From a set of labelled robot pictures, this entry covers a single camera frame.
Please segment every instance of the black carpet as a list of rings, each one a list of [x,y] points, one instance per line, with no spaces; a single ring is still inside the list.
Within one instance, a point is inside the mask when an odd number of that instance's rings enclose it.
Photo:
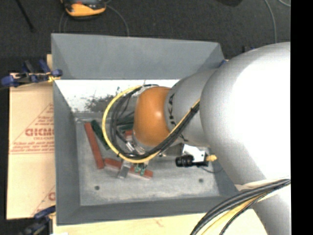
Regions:
[[[291,40],[291,7],[279,0],[111,0],[103,15],[84,22],[62,17],[59,0],[20,2],[36,32],[15,0],[0,0],[0,77],[19,71],[26,59],[36,62],[50,53],[51,32],[127,35],[118,13],[130,36],[218,42],[226,59],[243,49]],[[0,109],[0,235],[9,235],[32,220],[5,220],[8,90],[0,91]]]

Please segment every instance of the clamp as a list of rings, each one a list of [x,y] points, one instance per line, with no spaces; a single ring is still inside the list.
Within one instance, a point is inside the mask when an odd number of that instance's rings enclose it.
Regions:
[[[22,72],[3,77],[1,79],[1,85],[3,87],[18,87],[20,85],[39,83],[44,81],[51,82],[63,75],[62,70],[50,70],[48,64],[43,59],[39,60],[39,66],[42,70],[41,73],[35,73],[31,63],[26,60],[23,63]]]

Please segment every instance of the blue clamp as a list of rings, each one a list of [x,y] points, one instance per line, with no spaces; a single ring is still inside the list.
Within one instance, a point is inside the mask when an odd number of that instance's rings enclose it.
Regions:
[[[48,81],[53,78],[61,77],[62,70],[50,70],[48,64],[44,59],[39,60],[39,66],[44,73],[36,73],[31,63],[26,60],[22,66],[22,72],[18,73],[15,77],[12,75],[5,76],[1,79],[3,87],[18,87],[24,84],[39,83]]]
[[[19,232],[19,235],[39,235],[45,229],[49,229],[49,232],[52,231],[52,220],[49,218],[49,215],[54,213],[55,206],[48,207],[39,213],[34,215],[36,222],[27,226],[22,232]]]

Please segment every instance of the yellow cable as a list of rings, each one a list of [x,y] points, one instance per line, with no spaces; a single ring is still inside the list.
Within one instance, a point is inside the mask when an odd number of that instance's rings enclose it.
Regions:
[[[213,231],[217,230],[218,228],[221,227],[221,225],[227,221],[229,221],[234,215],[236,215],[238,212],[240,212],[243,208],[245,208],[248,204],[250,204],[251,202],[253,202],[255,199],[259,198],[262,194],[251,198],[245,202],[243,202],[242,204],[236,206],[235,208],[229,210],[228,212],[226,212],[225,214],[223,214],[219,219],[217,219],[216,221],[214,221],[214,223],[212,223],[211,225],[209,225],[205,231],[203,231],[203,233],[201,235],[205,235],[205,234],[209,234],[212,233]]]
[[[128,88],[122,92],[120,92],[118,95],[115,96],[115,98],[113,98],[111,100],[111,102],[109,103],[109,105],[107,106],[107,108],[105,109],[104,111],[104,114],[103,114],[103,118],[102,118],[102,132],[103,132],[103,136],[104,136],[104,139],[106,140],[107,144],[109,145],[109,147],[111,148],[111,150],[117,154],[119,157],[121,157],[122,159],[126,160],[126,161],[129,161],[131,163],[134,163],[134,164],[138,164],[138,163],[143,163],[143,162],[146,162],[146,161],[149,161],[151,160],[152,158],[154,158],[159,152],[155,152],[153,154],[151,154],[150,156],[146,157],[146,158],[143,158],[143,159],[138,159],[138,160],[135,160],[135,159],[130,159],[130,158],[127,158],[125,157],[123,154],[120,154],[120,152],[115,148],[115,146],[111,143],[108,135],[107,135],[107,131],[106,131],[106,120],[107,120],[107,115],[109,114],[109,110],[110,108],[112,107],[112,105],[120,98],[122,97],[124,94],[128,93],[128,92],[131,92],[131,91],[134,91],[138,88],[142,87],[141,85],[138,85],[138,86],[134,86],[134,87],[131,87],[131,88]],[[198,99],[194,105],[192,106],[192,108],[195,107],[195,105],[200,101],[200,99]],[[186,118],[186,116],[190,113],[191,110],[189,110],[185,116],[178,122],[178,124],[173,128],[173,130],[168,134],[171,135],[179,126],[180,124],[183,122],[183,120]]]

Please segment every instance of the black cable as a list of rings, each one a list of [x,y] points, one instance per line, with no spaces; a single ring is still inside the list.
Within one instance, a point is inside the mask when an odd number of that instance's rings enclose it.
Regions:
[[[241,214],[243,214],[246,210],[248,210],[252,205],[256,204],[257,202],[259,202],[262,198],[264,198],[265,196],[273,193],[274,191],[277,191],[279,189],[275,189],[272,190],[270,192],[266,192],[264,193],[262,196],[258,197],[257,199],[253,200],[251,203],[249,203],[248,205],[246,205],[244,208],[242,208],[239,212],[237,212],[230,220],[228,220],[228,222],[225,224],[225,226],[223,227],[223,229],[220,232],[220,235],[223,235],[225,233],[225,231],[227,230],[227,228],[231,225],[232,222],[234,222],[234,220],[239,217]]]
[[[120,119],[123,116],[123,114],[126,112],[130,100],[131,100],[131,96],[127,99],[127,103],[126,103],[123,111],[118,115],[117,119]]]
[[[202,170],[205,170],[206,172],[209,172],[209,173],[212,173],[212,174],[216,174],[216,173],[219,173],[219,172],[221,172],[221,171],[223,171],[224,169],[222,168],[222,169],[220,169],[220,170],[218,170],[218,171],[212,171],[212,170],[208,170],[208,169],[206,169],[206,168],[204,168],[204,167],[200,167]]]
[[[30,21],[28,15],[27,15],[27,13],[26,13],[26,11],[25,11],[25,9],[24,9],[24,7],[23,7],[21,1],[20,1],[20,0],[15,0],[15,1],[16,1],[17,5],[19,6],[20,11],[22,12],[22,14],[23,14],[23,16],[24,16],[24,18],[25,18],[25,20],[26,20],[26,22],[27,22],[30,31],[33,32],[33,33],[36,32],[36,28],[35,28],[34,25],[31,23],[31,21]]]
[[[267,0],[263,0],[266,4],[266,6],[268,7],[270,16],[272,17],[272,21],[273,21],[273,27],[274,27],[274,43],[277,43],[277,30],[276,30],[276,22],[275,22],[275,18],[274,18],[274,14],[272,12],[272,8],[270,7],[269,3]]]
[[[118,143],[116,141],[116,135],[117,135],[117,133],[116,133],[117,119],[116,118],[117,118],[117,114],[118,114],[120,108],[125,103],[125,101],[128,100],[128,97],[132,96],[134,93],[136,93],[139,90],[141,90],[141,87],[139,87],[139,88],[129,92],[123,98],[120,99],[120,101],[117,103],[117,105],[113,109],[113,114],[112,114],[112,117],[111,117],[111,120],[110,120],[110,139],[111,139],[112,143],[114,144],[115,148],[119,151],[119,153],[123,154],[125,157],[129,157],[130,158],[130,156],[131,156],[133,159],[146,158],[146,157],[148,157],[148,156],[150,156],[152,154],[155,154],[156,152],[160,153],[160,152],[166,150],[180,136],[180,134],[182,133],[184,128],[187,126],[187,124],[190,122],[192,117],[198,112],[198,110],[200,108],[200,103],[198,102],[193,107],[193,109],[189,112],[189,114],[185,117],[185,119],[181,122],[179,127],[173,133],[171,133],[164,141],[162,141],[159,145],[157,145],[156,147],[154,147],[150,151],[147,151],[144,154],[130,154],[130,153],[126,153],[118,145]]]
[[[201,230],[207,223],[209,223],[213,218],[220,215],[224,211],[233,209],[234,207],[262,193],[265,193],[270,190],[282,188],[290,183],[291,183],[290,179],[282,179],[282,180],[278,180],[278,181],[266,184],[264,186],[260,186],[251,190],[241,192],[229,199],[226,199],[225,201],[221,202],[219,205],[211,209],[209,212],[207,212],[206,215],[204,215],[203,218],[194,227],[190,235],[197,234],[198,231]]]

